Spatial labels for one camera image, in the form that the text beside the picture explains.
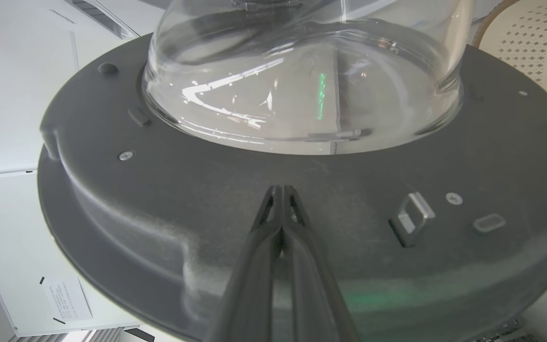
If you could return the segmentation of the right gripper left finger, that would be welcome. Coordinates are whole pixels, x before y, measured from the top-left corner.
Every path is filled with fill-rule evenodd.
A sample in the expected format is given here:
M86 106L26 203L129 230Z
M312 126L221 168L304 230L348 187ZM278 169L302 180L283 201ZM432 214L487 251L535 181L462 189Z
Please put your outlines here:
M282 245L282 194L281 186L265 193L205 341L271 341L273 269Z

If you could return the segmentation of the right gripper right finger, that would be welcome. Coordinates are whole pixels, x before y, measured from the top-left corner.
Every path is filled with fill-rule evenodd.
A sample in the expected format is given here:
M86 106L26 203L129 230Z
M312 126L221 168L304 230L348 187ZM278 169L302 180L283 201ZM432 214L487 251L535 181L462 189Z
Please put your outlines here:
M283 186L283 210L294 340L358 342L358 330L328 263L325 246L293 186Z

